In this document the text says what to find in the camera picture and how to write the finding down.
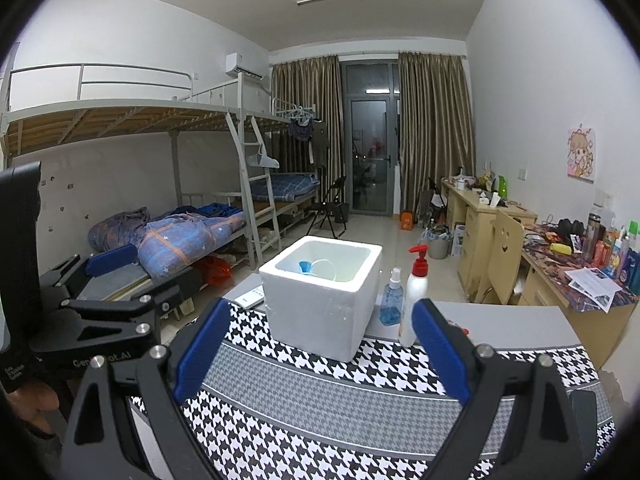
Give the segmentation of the person's left hand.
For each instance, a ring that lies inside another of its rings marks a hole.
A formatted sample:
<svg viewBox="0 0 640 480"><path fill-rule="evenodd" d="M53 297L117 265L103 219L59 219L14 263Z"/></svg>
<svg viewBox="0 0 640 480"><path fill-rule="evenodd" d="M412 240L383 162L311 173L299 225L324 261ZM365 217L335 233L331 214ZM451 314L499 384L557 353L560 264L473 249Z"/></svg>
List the person's left hand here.
<svg viewBox="0 0 640 480"><path fill-rule="evenodd" d="M47 414L58 410L58 395L42 382L28 382L4 395L13 413L26 424L47 436L54 434Z"/></svg>

